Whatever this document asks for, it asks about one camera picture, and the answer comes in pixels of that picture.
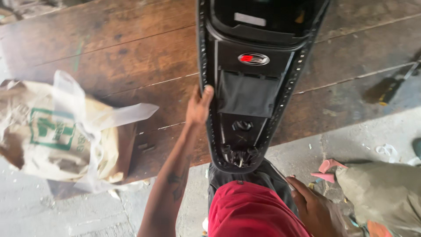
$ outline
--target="oval emblem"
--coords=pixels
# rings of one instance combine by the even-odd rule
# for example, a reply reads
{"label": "oval emblem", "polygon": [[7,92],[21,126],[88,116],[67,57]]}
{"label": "oval emblem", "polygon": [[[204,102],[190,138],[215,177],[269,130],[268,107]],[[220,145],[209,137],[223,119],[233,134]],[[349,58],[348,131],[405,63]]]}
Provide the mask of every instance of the oval emblem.
{"label": "oval emblem", "polygon": [[269,63],[269,57],[264,54],[246,53],[238,56],[238,60],[252,66],[262,66]]}

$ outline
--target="left hand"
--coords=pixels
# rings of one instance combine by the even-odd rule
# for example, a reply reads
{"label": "left hand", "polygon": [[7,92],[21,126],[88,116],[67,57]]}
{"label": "left hand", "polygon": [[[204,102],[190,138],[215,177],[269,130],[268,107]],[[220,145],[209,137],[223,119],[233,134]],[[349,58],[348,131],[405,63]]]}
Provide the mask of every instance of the left hand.
{"label": "left hand", "polygon": [[209,116],[209,105],[213,98],[214,89],[211,85],[206,85],[203,95],[200,97],[199,86],[195,86],[189,100],[186,113],[187,125],[204,125]]}

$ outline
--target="hand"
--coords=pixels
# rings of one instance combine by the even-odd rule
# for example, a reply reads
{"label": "hand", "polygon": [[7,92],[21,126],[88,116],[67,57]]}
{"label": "hand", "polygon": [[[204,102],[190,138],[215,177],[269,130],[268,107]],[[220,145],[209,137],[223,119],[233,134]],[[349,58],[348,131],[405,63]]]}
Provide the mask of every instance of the hand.
{"label": "hand", "polygon": [[186,113],[187,125],[204,125],[209,116],[209,105],[213,98],[213,87],[207,85],[200,97],[199,86],[195,86]]}
{"label": "hand", "polygon": [[288,182],[296,189],[292,197],[307,230],[314,237],[346,237],[344,219],[339,206],[293,177]]}

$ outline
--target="red shirt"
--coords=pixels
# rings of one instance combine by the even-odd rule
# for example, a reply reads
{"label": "red shirt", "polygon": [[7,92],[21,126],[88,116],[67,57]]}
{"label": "red shirt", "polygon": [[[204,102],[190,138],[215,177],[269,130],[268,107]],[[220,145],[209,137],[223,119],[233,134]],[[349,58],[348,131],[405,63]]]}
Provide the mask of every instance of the red shirt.
{"label": "red shirt", "polygon": [[209,210],[209,237],[310,237],[275,191],[249,182],[220,187]]}

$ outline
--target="wooden table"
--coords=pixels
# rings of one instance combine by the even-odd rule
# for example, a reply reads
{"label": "wooden table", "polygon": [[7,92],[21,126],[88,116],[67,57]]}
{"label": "wooden table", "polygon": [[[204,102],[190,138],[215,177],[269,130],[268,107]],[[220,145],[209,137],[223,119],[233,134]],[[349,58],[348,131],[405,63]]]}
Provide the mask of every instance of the wooden table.
{"label": "wooden table", "polygon": [[[272,145],[421,105],[421,80],[404,83],[387,107],[375,87],[417,56],[420,26],[420,1],[334,0]],[[158,173],[198,82],[194,0],[95,0],[2,26],[0,39],[20,80],[52,83],[61,69],[110,105],[160,106],[138,124],[126,182]],[[144,143],[155,149],[138,151]],[[192,165],[210,161],[203,130]]]}

